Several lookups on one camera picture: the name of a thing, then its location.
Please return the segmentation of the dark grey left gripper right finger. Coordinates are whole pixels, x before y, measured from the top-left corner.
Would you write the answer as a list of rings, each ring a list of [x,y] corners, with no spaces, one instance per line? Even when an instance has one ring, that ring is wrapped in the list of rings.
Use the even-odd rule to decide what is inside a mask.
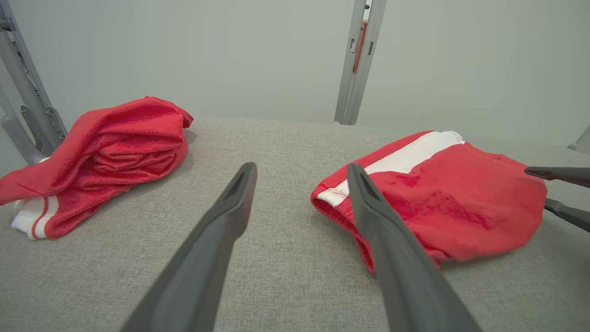
[[[481,327],[405,221],[358,164],[347,167],[355,225],[371,247],[392,332],[480,332]]]

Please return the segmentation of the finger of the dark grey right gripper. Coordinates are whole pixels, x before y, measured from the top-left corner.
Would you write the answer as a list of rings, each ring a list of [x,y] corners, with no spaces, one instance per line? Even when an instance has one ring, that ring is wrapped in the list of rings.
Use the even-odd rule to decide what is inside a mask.
[[[588,167],[530,166],[525,169],[525,173],[548,181],[557,179],[583,187],[590,186],[590,168]]]
[[[588,211],[569,207],[550,198],[546,198],[544,208],[572,225],[590,232],[590,213]]]

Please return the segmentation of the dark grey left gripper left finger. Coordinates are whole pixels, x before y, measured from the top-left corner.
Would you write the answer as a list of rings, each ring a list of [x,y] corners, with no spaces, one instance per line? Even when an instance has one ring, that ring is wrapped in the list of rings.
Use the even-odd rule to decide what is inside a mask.
[[[235,241],[247,228],[257,166],[243,164],[121,330],[212,332]]]

